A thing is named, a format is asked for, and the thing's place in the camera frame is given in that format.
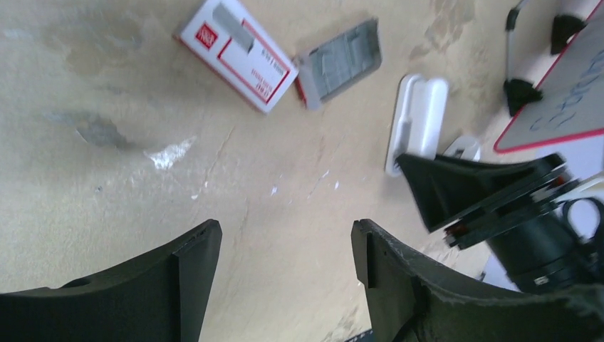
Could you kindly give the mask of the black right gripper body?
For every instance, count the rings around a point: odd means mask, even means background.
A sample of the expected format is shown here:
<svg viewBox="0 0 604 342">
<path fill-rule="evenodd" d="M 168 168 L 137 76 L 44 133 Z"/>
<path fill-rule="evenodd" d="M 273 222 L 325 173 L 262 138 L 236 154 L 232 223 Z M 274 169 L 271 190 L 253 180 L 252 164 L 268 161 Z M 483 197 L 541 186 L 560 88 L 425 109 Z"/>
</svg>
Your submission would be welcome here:
<svg viewBox="0 0 604 342">
<path fill-rule="evenodd" d="M 446 224 L 447 244 L 467 249 L 485 242 L 524 292 L 601 284 L 603 227 L 597 227 L 590 239 L 580 237 L 570 223 L 576 201 L 556 204 L 553 199 L 577 185 L 557 155 L 557 167 L 545 177 L 501 190 Z"/>
</svg>

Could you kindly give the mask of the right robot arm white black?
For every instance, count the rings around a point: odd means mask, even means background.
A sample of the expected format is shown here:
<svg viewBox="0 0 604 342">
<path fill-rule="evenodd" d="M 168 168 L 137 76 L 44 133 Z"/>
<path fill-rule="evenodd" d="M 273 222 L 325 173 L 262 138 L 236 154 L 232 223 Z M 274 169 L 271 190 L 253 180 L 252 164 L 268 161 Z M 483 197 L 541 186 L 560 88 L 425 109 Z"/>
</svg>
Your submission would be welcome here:
<svg viewBox="0 0 604 342">
<path fill-rule="evenodd" d="M 399 155 L 422 220 L 449 246 L 485 243 L 522 292 L 543 294 L 603 282 L 603 223 L 587 228 L 587 202 L 603 217 L 603 145 L 571 142 L 540 158 L 491 164 Z"/>
</svg>

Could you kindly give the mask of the white stapler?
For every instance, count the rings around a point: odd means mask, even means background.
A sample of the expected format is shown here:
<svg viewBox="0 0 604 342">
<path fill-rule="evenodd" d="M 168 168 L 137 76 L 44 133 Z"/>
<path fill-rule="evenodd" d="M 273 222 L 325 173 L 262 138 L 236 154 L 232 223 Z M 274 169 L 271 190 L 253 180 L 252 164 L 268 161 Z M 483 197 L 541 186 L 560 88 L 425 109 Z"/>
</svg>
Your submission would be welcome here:
<svg viewBox="0 0 604 342">
<path fill-rule="evenodd" d="M 402 174 L 396 163 L 401 154 L 435 158 L 448 93 L 449 84 L 443 78 L 425 78 L 419 73 L 402 78 L 385 160 L 386 175 Z"/>
</svg>

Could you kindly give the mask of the red white staple box sleeve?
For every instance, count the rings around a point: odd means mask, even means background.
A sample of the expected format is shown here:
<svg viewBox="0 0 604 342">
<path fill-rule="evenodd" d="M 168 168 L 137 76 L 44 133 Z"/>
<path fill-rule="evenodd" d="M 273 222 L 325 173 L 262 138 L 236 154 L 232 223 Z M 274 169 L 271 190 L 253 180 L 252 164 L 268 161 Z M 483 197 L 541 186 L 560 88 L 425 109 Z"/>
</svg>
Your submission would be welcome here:
<svg viewBox="0 0 604 342">
<path fill-rule="evenodd" d="M 292 59 L 240 1 L 203 1 L 175 39 L 265 114 L 298 76 Z"/>
</svg>

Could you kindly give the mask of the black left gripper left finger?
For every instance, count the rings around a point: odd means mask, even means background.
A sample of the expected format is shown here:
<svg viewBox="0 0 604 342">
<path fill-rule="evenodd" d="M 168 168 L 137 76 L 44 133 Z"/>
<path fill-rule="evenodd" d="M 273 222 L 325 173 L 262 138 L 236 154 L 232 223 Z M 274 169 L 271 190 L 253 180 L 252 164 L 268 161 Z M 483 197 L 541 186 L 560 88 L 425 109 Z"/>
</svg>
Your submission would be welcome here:
<svg viewBox="0 0 604 342">
<path fill-rule="evenodd" d="M 3 341 L 197 341 L 222 229 L 207 220 L 121 264 L 1 295 Z"/>
</svg>

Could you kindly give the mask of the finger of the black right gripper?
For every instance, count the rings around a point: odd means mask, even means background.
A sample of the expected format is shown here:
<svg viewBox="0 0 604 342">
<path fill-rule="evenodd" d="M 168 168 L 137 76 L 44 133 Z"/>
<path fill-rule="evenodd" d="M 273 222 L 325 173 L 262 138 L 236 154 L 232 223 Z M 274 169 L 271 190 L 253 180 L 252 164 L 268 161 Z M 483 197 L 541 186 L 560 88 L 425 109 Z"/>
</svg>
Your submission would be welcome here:
<svg viewBox="0 0 604 342">
<path fill-rule="evenodd" d="M 557 155 L 493 164 L 444 155 L 431 160 L 401 154 L 395 162 L 407 180 L 425 228 L 433 233 L 497 192 L 545 177 L 557 167 Z"/>
</svg>

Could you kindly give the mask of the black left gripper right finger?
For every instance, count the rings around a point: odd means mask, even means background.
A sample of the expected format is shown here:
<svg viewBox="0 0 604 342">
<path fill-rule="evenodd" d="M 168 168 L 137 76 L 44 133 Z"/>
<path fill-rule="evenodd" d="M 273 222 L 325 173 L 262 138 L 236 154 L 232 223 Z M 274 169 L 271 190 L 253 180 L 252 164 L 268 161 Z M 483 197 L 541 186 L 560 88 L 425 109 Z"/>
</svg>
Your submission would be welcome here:
<svg viewBox="0 0 604 342">
<path fill-rule="evenodd" d="M 544 295 L 459 273 L 370 219 L 353 223 L 353 257 L 376 341 L 601 341 L 603 287 Z"/>
</svg>

